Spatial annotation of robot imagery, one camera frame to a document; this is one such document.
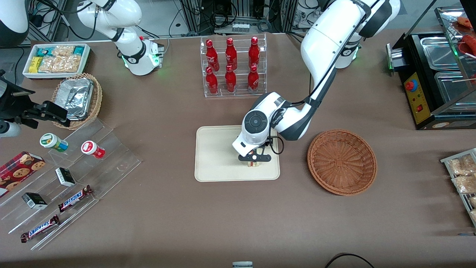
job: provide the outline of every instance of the red cap bottle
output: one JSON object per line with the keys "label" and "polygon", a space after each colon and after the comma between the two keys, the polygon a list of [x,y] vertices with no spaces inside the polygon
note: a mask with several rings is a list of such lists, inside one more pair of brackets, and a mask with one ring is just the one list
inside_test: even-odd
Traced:
{"label": "red cap bottle", "polygon": [[225,74],[225,80],[227,80],[227,90],[230,93],[234,93],[237,85],[237,76],[233,72],[233,66],[227,65],[227,73]]}
{"label": "red cap bottle", "polygon": [[213,73],[213,69],[208,66],[205,71],[207,72],[207,76],[205,77],[205,80],[207,81],[207,87],[208,90],[210,91],[210,94],[216,95],[218,94],[218,80],[215,74]]}
{"label": "red cap bottle", "polygon": [[251,46],[249,47],[248,58],[249,58],[248,64],[250,68],[253,64],[256,64],[256,66],[259,65],[258,37],[256,36],[251,37]]}
{"label": "red cap bottle", "polygon": [[233,70],[238,68],[237,50],[233,45],[233,38],[227,38],[227,50],[225,51],[227,65],[231,65]]}
{"label": "red cap bottle", "polygon": [[259,75],[257,69],[256,64],[253,64],[248,74],[248,91],[250,93],[256,93],[256,91],[258,91]]}
{"label": "red cap bottle", "polygon": [[212,40],[208,39],[207,41],[205,41],[205,44],[207,46],[208,65],[212,67],[215,72],[218,72],[218,70],[220,70],[220,64],[218,63],[217,50],[215,50],[215,48],[213,47]]}

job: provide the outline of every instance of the wicker basket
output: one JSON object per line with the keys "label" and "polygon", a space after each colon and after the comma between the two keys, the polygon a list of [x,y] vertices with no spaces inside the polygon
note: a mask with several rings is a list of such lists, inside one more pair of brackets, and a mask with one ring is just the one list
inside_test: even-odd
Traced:
{"label": "wicker basket", "polygon": [[342,196],[362,193],[377,175],[372,148],[358,135],[342,129],[314,138],[307,151],[307,165],[322,187]]}
{"label": "wicker basket", "polygon": [[[99,110],[101,109],[101,101],[102,101],[101,85],[99,84],[98,80],[96,80],[96,78],[94,78],[94,76],[92,76],[88,73],[82,73],[82,74],[78,74],[78,75],[75,75],[75,76],[71,76],[71,77],[69,77],[65,80],[79,79],[79,78],[88,78],[91,81],[93,81],[93,83],[94,83],[94,88],[93,88],[92,97],[91,97],[91,104],[89,105],[88,117],[83,121],[71,121],[71,124],[69,125],[69,127],[65,127],[65,126],[63,126],[59,123],[53,122],[53,124],[55,124],[55,126],[57,126],[57,127],[76,130],[80,126],[84,125],[86,122],[89,122],[91,120],[96,119],[96,117],[99,114]],[[56,90],[53,93],[53,97],[51,99],[52,102],[55,101],[56,94],[58,93],[59,88],[60,88],[60,85],[58,85],[56,87]]]}

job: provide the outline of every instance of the yellow control panel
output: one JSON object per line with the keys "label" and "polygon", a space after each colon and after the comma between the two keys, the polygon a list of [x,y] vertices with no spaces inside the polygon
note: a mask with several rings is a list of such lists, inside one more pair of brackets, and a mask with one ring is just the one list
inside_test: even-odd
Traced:
{"label": "yellow control panel", "polygon": [[423,122],[431,116],[430,109],[426,103],[425,95],[420,86],[420,80],[417,73],[414,73],[403,84],[407,93],[407,98],[410,102],[413,117],[417,124]]}

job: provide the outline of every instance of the table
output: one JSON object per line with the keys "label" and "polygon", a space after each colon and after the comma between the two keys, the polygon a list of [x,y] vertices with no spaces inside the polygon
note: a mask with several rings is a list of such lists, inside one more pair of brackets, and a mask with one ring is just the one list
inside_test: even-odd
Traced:
{"label": "table", "polygon": [[[254,99],[203,96],[199,38],[174,39],[157,72],[137,77],[111,42],[89,43],[88,72],[102,85],[100,119],[144,162],[41,251],[0,231],[5,267],[323,267],[340,252],[376,267],[474,267],[474,231],[439,159],[475,147],[476,130],[415,131],[403,87],[386,74],[387,30],[363,43],[340,70],[307,134],[285,142],[275,181],[199,183],[195,133],[201,126],[240,124]],[[295,102],[307,95],[309,72],[299,44],[268,34],[268,90]],[[32,99],[50,99],[58,81],[31,81]],[[344,128],[362,136],[378,161],[364,193],[336,196],[321,188],[306,163],[320,132]],[[0,139],[0,163],[22,150],[45,154],[41,122]],[[363,265],[358,259],[336,262]]]}

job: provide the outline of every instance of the red button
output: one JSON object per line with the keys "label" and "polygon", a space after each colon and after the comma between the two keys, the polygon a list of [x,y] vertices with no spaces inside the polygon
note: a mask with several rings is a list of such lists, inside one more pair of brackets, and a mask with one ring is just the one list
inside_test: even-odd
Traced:
{"label": "red button", "polygon": [[414,88],[414,86],[415,86],[415,84],[414,84],[412,81],[410,81],[410,82],[407,82],[407,83],[405,84],[405,89],[408,90],[408,91],[410,91],[410,90],[412,90],[412,89]]}

